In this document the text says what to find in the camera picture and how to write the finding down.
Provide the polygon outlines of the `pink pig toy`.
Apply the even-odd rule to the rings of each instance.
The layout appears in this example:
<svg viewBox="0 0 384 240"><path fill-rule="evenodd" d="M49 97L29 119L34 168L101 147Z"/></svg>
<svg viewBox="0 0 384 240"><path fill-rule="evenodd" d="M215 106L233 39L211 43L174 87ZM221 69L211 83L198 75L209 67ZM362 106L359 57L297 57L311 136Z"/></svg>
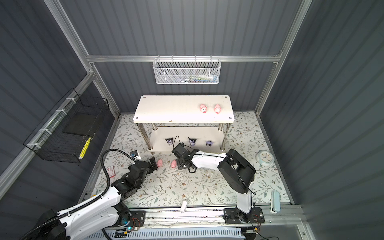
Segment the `pink pig toy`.
<svg viewBox="0 0 384 240"><path fill-rule="evenodd" d="M174 169L174 168L176 168L176 167L177 167L177 160L173 160L173 161L171 162L171 168Z"/></svg>
<svg viewBox="0 0 384 240"><path fill-rule="evenodd" d="M201 111L203 114L205 114L205 113L207 112L207 110L208 110L208 107L207 107L206 105L204 105L204 104L201 104L201 105L200 105L200 111Z"/></svg>
<svg viewBox="0 0 384 240"><path fill-rule="evenodd" d="M160 167L163 166L163 160L162 160L162 159L159 159L159 160L157 161L157 166L158 166L158 168L160 168Z"/></svg>
<svg viewBox="0 0 384 240"><path fill-rule="evenodd" d="M214 111L216 114L219 114L222 111L222 107L220 105L215 105L214 106Z"/></svg>

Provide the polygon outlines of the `black purple figurine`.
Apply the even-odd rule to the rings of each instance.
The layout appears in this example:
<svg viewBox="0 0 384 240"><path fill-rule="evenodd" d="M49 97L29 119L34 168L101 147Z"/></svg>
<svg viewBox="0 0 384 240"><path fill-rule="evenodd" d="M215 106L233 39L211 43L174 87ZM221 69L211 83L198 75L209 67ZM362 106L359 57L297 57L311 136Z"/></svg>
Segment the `black purple figurine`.
<svg viewBox="0 0 384 240"><path fill-rule="evenodd" d="M194 139L194 138L188 138L188 139L189 139L190 146L194 147L196 145L197 139Z"/></svg>
<svg viewBox="0 0 384 240"><path fill-rule="evenodd" d="M174 145L174 138L165 138L166 142L168 145L173 146Z"/></svg>

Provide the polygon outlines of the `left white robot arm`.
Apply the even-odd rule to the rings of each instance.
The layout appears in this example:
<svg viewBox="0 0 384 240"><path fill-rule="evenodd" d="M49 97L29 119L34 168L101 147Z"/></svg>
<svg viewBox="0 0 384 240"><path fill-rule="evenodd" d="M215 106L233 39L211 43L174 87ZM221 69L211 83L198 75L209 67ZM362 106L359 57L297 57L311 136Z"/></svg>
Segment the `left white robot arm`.
<svg viewBox="0 0 384 240"><path fill-rule="evenodd" d="M107 191L66 210L48 210L23 240L81 240L106 227L128 223L130 210L123 203L143 186L148 174L157 170L155 158L137 160L129 172L112 183Z"/></svg>

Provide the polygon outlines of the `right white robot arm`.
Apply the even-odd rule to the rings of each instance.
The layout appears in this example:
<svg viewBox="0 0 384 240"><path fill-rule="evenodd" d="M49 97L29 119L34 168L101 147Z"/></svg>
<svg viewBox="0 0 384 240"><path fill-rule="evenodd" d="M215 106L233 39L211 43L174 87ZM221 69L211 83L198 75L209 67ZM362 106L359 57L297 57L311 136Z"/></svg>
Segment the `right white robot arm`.
<svg viewBox="0 0 384 240"><path fill-rule="evenodd" d="M173 148L177 167L194 174L197 169L219 171L227 184L237 193L237 209L243 215L253 208L251 185L255 180L256 169L236 150L214 154L192 149L180 143Z"/></svg>

